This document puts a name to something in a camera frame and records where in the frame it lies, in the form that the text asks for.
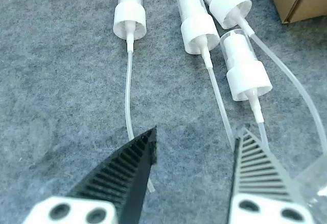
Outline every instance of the white actuator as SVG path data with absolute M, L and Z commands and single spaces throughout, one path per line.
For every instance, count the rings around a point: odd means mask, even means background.
M 244 20 L 252 7 L 251 0 L 205 0 L 209 10 L 222 28 L 230 29 L 239 24 L 249 35 L 254 34 L 252 28 Z
M 127 41 L 127 52 L 133 52 L 134 40 L 147 33 L 146 14 L 142 0 L 118 0 L 114 11 L 113 32 Z
M 227 80 L 233 100 L 249 100 L 256 121 L 262 123 L 258 97 L 272 89 L 264 65 L 258 61 L 248 37 L 241 29 L 224 34 L 220 46 L 228 69 Z
M 203 0 L 177 0 L 182 25 L 180 27 L 185 51 L 201 54 L 207 68 L 212 68 L 209 51 L 219 44 L 213 18 Z

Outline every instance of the gray carpet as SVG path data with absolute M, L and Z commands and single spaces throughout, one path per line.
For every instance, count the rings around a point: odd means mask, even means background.
M 126 43 L 112 31 L 117 1 L 0 0 L 0 223 L 22 222 L 36 202 L 64 195 L 128 141 Z M 248 21 L 327 124 L 327 17 L 282 25 L 272 0 L 252 1 Z M 136 135 L 158 126 L 158 164 L 140 223 L 222 223 L 233 156 L 208 73 L 184 51 L 175 0 L 144 7 L 131 115 Z M 254 48 L 274 86 L 260 99 L 270 147 L 294 177 L 321 153 L 315 125 L 287 77 Z M 259 135 L 249 104 L 231 98 L 220 48 L 211 54 L 233 127 Z

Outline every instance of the screw hole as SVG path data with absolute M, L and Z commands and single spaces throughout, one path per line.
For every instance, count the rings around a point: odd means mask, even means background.
M 52 220 L 60 220 L 67 216 L 70 209 L 67 204 L 59 204 L 50 211 L 50 217 Z
M 242 202 L 240 202 L 239 204 L 241 209 L 247 210 L 247 211 L 251 211 L 251 212 L 259 212 L 259 206 L 257 204 L 255 204 L 252 201 L 249 200 L 243 200 Z
M 290 220 L 303 221 L 303 216 L 297 211 L 292 209 L 284 209 L 282 211 L 282 216 Z
M 102 222 L 106 218 L 106 211 L 103 209 L 95 209 L 92 210 L 88 215 L 87 215 L 87 222 L 90 224 L 98 224 Z

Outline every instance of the white spray pump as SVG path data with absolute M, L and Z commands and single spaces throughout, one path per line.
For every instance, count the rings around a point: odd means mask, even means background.
M 134 52 L 134 40 L 141 39 L 147 33 L 146 15 L 143 7 L 143 0 L 118 0 L 114 11 L 113 32 L 127 43 L 127 78 L 125 88 L 125 119 L 129 140 L 134 139 L 134 132 L 131 121 L 130 93 L 132 78 L 132 62 Z M 155 189 L 149 178 L 148 189 L 154 192 Z
M 327 137 L 325 134 L 324 126 L 322 124 L 320 115 L 316 106 L 314 105 L 310 95 L 294 76 L 294 74 L 288 69 L 288 67 L 257 37 L 254 30 L 251 28 L 245 17 L 249 13 L 252 7 L 251 0 L 205 0 L 210 12 L 219 22 L 222 28 L 230 29 L 235 25 L 239 25 L 246 35 L 251 37 L 253 41 L 278 65 L 278 67 L 287 75 L 294 86 L 302 95 L 303 99 L 307 103 L 311 115 L 313 116 L 316 124 L 322 150 L 327 154 Z
M 258 61 L 242 29 L 224 34 L 220 46 L 228 69 L 227 80 L 232 98 L 235 101 L 249 101 L 263 145 L 268 147 L 259 96 L 271 91 L 272 85 L 264 65 Z
M 189 54 L 201 54 L 210 75 L 228 140 L 234 149 L 234 136 L 220 95 L 209 52 L 219 44 L 220 39 L 214 20 L 207 13 L 203 0 L 177 0 L 177 4 L 182 21 L 180 29 L 185 51 Z

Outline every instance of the clear tube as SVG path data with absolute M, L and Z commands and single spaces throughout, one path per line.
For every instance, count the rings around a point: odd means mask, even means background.
M 291 82 L 295 85 L 297 90 L 302 95 L 302 97 L 305 100 L 305 102 L 307 103 L 307 106 L 308 106 L 308 108 L 311 112 L 311 115 L 313 116 L 313 119 L 315 121 L 317 130 L 318 130 L 318 134 L 319 134 L 319 138 L 320 138 L 320 142 L 321 142 L 322 151 L 324 154 L 327 154 L 327 138 L 326 138 L 325 129 L 322 124 L 318 110 L 317 110 L 315 104 L 313 103 L 310 95 L 305 90 L 305 88 L 302 86 L 302 84 L 299 82 L 299 80 L 290 71 L 290 69 L 288 69 L 288 67 L 255 34 L 252 34 L 250 37 L 287 75 L 287 77 L 291 80 Z
M 131 108 L 130 108 L 132 63 L 133 63 L 133 52 L 128 51 L 127 77 L 126 77 L 126 88 L 125 88 L 125 119 L 126 119 L 128 139 L 130 141 L 134 139 L 134 133 L 133 133 L 132 121 L 131 121 Z M 148 179 L 147 186 L 150 193 L 155 191 L 155 188 L 150 178 Z
M 234 148 L 235 148 L 234 135 L 233 135 L 230 123 L 229 123 L 229 119 L 228 119 L 228 116 L 227 116 L 227 113 L 226 113 L 226 109 L 225 109 L 225 106 L 224 106 L 223 99 L 222 99 L 220 91 L 219 91 L 219 87 L 218 87 L 218 83 L 217 83 L 216 76 L 215 76 L 215 73 L 214 73 L 214 69 L 213 68 L 208 68 L 208 72 L 209 72 L 211 83 L 212 83 L 213 88 L 214 88 L 217 103 L 218 103 L 218 106 L 219 106 L 219 111 L 220 111 L 221 117 L 223 119 L 223 123 L 224 123 L 224 126 L 225 126 L 227 137 L 228 137 L 231 149 L 234 150 Z
M 262 142 L 263 146 L 265 146 L 265 147 L 267 147 L 269 149 L 265 124 L 264 123 L 258 123 L 258 127 L 259 127 L 261 142 Z

